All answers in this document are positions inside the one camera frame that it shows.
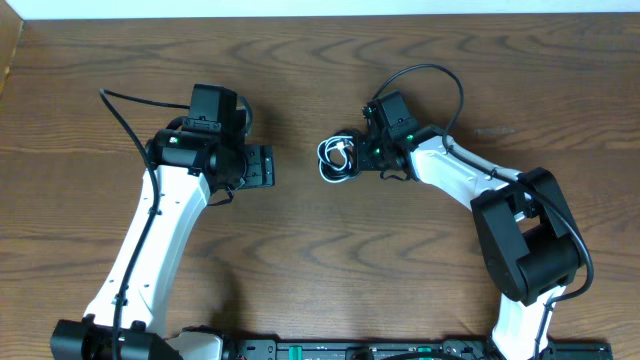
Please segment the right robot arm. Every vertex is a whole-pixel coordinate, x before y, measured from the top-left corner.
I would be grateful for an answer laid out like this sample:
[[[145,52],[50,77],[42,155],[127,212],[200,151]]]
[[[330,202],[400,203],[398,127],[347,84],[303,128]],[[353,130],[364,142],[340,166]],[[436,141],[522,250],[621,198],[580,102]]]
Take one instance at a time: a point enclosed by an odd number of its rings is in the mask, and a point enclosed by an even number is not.
[[[361,171],[402,171],[472,213],[486,269],[501,292],[490,340],[502,359],[539,359],[556,303],[579,268],[593,262],[555,177],[497,166],[460,147],[436,126],[421,126],[401,93],[362,109],[368,132],[356,143]]]

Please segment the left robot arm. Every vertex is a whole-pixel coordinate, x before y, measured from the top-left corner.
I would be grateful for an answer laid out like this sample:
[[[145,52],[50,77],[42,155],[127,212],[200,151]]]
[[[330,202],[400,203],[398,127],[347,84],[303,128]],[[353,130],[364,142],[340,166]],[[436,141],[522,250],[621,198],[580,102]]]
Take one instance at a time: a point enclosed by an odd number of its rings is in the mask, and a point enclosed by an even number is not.
[[[197,84],[186,115],[147,143],[134,142],[145,172],[134,217],[109,275],[79,321],[61,320],[56,359],[232,359],[230,342],[205,327],[169,338],[166,315],[187,241],[202,211],[239,190],[275,183],[273,150],[249,144],[248,101]]]

